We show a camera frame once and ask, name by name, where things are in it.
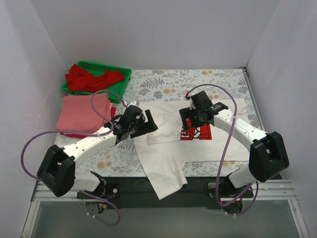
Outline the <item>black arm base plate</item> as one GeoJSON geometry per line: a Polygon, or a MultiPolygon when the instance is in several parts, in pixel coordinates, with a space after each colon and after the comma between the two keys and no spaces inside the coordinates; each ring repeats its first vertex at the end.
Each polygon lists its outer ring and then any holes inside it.
{"type": "Polygon", "coordinates": [[[215,177],[187,177],[180,190],[159,200],[147,177],[105,177],[106,192],[117,208],[194,208],[219,210],[213,197],[215,177]]]}

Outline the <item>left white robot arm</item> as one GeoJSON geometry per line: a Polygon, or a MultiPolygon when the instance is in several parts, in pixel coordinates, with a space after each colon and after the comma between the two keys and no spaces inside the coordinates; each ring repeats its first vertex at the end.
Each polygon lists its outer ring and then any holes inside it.
{"type": "Polygon", "coordinates": [[[101,198],[106,191],[106,180],[94,171],[83,173],[78,172],[77,168],[104,149],[157,129],[150,110],[143,111],[135,105],[129,105],[122,115],[112,118],[92,136],[64,147],[51,146],[37,177],[57,197],[70,191],[83,190],[94,198],[101,198]]]}

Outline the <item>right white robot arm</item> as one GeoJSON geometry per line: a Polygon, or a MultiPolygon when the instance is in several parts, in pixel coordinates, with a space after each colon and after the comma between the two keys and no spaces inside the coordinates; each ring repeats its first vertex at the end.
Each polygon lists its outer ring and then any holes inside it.
{"type": "Polygon", "coordinates": [[[265,182],[289,167],[282,136],[257,129],[236,118],[225,104],[212,103],[204,91],[188,97],[190,106],[179,110],[183,128],[213,125],[228,133],[249,151],[249,163],[222,179],[220,188],[230,197],[254,182],[265,182]]]}

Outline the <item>white t shirt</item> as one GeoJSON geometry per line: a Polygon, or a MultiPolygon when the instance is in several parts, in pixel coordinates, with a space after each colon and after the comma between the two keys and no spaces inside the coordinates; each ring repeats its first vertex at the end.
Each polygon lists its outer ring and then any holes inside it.
{"type": "Polygon", "coordinates": [[[158,129],[133,139],[139,161],[158,199],[178,191],[187,183],[183,168],[187,162],[220,161],[228,133],[205,125],[184,131],[179,110],[189,101],[141,102],[150,110],[158,129]]]}

